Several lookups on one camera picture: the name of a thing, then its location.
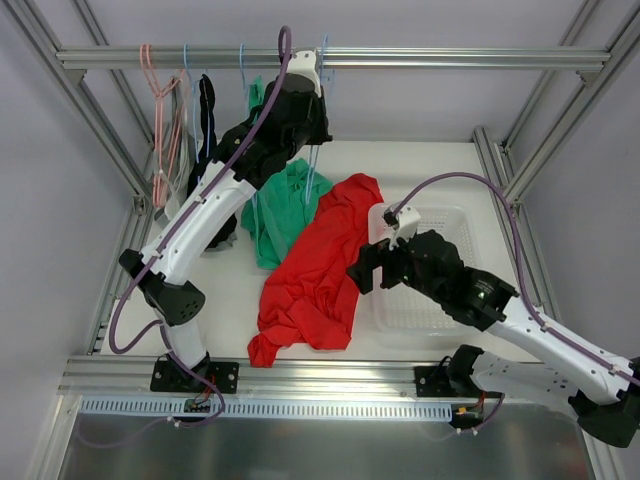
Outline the red tank top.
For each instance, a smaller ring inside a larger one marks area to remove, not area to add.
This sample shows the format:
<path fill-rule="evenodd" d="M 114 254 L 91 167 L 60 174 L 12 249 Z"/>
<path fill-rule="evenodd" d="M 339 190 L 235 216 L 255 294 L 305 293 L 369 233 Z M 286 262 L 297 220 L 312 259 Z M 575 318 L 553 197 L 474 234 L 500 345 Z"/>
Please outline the red tank top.
<path fill-rule="evenodd" d="M 368 212 L 383 201 L 378 181 L 356 173 L 319 199 L 313 221 L 266 279 L 250 364 L 271 367 L 280 350 L 304 344 L 341 351 L 352 339 L 359 291 L 347 275 L 368 239 Z"/>

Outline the green tank top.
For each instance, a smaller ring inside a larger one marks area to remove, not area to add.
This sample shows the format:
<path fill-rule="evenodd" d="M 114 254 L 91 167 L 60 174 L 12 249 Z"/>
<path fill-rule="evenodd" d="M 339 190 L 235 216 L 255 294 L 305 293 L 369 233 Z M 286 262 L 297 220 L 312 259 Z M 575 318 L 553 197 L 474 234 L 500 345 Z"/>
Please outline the green tank top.
<path fill-rule="evenodd" d="M 287 162 L 243 207 L 240 225 L 253 241 L 259 268 L 274 270 L 284 261 L 331 190 L 333 183 L 317 172 L 318 153 L 312 146 L 308 158 Z"/>

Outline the black tank top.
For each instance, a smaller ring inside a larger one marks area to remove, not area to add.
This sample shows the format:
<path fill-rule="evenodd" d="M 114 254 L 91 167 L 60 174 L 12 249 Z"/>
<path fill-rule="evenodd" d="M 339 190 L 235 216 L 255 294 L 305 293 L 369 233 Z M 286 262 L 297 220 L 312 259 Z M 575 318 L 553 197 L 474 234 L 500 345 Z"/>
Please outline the black tank top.
<path fill-rule="evenodd" d="M 216 94 L 213 83 L 208 75 L 203 74 L 198 81 L 199 89 L 199 107 L 200 120 L 195 122 L 196 126 L 201 128 L 202 142 L 196 145 L 195 164 L 190 172 L 187 195 L 190 196 L 195 187 L 200 183 L 206 167 L 212 159 L 212 153 L 217 146 L 217 137 L 215 134 L 215 115 L 214 107 L 216 103 Z M 236 214 L 224 223 L 219 232 L 213 237 L 206 247 L 207 252 L 220 251 L 232 246 L 236 239 L 236 228 L 238 220 Z"/>

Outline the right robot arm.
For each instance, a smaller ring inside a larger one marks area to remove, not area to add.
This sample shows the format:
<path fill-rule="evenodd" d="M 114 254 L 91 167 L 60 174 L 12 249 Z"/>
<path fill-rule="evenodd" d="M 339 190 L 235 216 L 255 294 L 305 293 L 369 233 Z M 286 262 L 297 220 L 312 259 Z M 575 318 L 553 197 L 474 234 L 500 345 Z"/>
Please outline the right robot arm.
<path fill-rule="evenodd" d="M 347 274 L 368 294 L 374 270 L 382 273 L 381 288 L 409 287 L 455 322 L 506 340 L 537 360 L 508 361 L 462 345 L 446 367 L 454 394 L 529 400 L 566 415 L 605 444 L 631 444 L 639 430 L 638 360 L 608 353 L 529 308 L 512 285 L 465 265 L 456 246 L 433 230 L 397 244 L 384 239 L 362 246 Z"/>

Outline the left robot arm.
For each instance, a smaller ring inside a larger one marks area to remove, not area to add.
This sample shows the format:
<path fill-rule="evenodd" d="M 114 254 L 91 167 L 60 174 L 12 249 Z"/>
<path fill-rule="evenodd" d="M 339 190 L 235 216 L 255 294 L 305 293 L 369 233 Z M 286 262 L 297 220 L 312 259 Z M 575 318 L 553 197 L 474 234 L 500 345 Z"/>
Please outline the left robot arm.
<path fill-rule="evenodd" d="M 318 74 L 287 73 L 272 81 L 263 104 L 218 141 L 178 214 L 142 250 L 120 255 L 120 265 L 139 281 L 145 300 L 166 325 L 179 359 L 172 376 L 184 390 L 199 390 L 208 378 L 203 363 L 208 352 L 195 320 L 205 296 L 189 280 L 192 267 L 238 208 L 302 147 L 330 139 Z"/>

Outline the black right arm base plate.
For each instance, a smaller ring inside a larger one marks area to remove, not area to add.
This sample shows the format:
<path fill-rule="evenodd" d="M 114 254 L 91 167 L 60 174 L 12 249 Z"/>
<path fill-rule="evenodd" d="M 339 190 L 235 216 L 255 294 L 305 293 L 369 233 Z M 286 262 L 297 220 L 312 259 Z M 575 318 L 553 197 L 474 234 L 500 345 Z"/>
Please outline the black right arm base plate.
<path fill-rule="evenodd" d="M 456 395 L 444 366 L 416 366 L 413 368 L 413 374 L 418 398 L 451 398 Z"/>

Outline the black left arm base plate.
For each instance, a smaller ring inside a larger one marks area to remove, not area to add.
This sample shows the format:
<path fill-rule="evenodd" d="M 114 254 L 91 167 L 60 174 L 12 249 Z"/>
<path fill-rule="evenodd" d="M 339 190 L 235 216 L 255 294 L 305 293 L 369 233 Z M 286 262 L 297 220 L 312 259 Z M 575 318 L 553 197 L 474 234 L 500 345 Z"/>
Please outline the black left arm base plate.
<path fill-rule="evenodd" d="M 235 394 L 239 379 L 239 363 L 213 361 L 206 356 L 194 370 L 187 372 L 168 355 L 159 357 L 153 368 L 149 389 L 161 393 L 202 393 L 206 379 L 222 394 Z"/>

